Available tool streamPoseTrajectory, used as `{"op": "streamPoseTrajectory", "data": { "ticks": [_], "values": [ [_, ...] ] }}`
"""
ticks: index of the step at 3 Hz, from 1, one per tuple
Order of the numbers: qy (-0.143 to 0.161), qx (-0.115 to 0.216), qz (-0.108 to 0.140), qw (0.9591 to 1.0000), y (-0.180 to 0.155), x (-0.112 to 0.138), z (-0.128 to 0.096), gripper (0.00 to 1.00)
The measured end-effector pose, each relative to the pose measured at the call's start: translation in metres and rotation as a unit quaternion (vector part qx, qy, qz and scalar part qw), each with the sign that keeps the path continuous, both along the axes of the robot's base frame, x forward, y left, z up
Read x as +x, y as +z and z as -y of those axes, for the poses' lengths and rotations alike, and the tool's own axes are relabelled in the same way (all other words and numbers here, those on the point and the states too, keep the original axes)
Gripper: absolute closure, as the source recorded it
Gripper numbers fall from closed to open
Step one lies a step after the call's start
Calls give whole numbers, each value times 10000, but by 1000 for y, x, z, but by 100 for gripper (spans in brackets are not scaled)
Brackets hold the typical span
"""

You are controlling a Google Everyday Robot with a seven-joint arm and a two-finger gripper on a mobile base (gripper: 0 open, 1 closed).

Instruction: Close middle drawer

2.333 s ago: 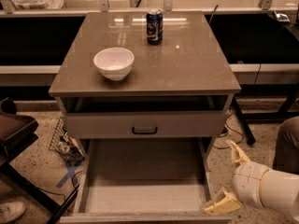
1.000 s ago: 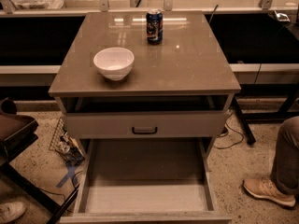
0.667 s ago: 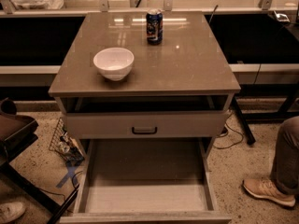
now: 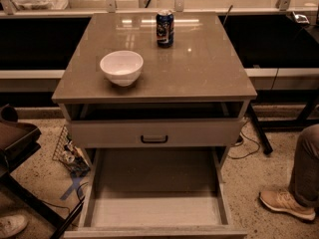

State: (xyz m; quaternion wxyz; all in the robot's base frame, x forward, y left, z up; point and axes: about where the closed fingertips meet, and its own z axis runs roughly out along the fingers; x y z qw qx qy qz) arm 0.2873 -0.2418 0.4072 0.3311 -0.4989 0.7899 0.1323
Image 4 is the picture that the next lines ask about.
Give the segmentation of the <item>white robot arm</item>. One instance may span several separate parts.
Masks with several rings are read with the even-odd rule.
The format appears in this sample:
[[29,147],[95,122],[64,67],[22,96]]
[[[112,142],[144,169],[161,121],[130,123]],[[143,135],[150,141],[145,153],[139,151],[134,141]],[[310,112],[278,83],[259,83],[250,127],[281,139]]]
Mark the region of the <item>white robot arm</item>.
[[292,11],[291,16],[298,24],[309,26],[319,25],[318,10]]

